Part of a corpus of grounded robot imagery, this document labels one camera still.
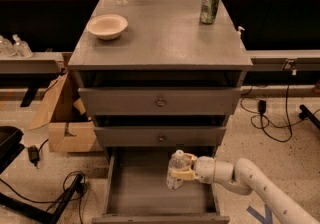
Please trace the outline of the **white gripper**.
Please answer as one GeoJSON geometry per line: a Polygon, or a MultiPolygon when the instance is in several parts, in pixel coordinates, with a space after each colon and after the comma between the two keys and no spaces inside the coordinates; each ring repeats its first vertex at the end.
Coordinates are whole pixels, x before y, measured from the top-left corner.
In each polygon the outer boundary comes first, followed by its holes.
{"type": "Polygon", "coordinates": [[[169,174],[173,178],[181,179],[184,181],[198,180],[200,183],[212,184],[214,182],[215,174],[215,159],[208,156],[201,156],[197,159],[194,154],[185,153],[183,161],[186,166],[192,166],[193,170],[177,171],[170,170],[169,174]]]}

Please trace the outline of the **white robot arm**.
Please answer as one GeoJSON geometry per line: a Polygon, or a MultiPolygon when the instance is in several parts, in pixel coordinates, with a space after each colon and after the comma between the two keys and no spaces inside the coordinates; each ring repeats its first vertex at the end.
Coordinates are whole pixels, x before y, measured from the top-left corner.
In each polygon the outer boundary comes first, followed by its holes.
{"type": "Polygon", "coordinates": [[[281,224],[320,224],[277,187],[257,165],[245,158],[232,164],[177,150],[168,163],[167,186],[176,190],[184,181],[220,184],[228,191],[240,195],[249,195],[254,191],[281,224]]]}

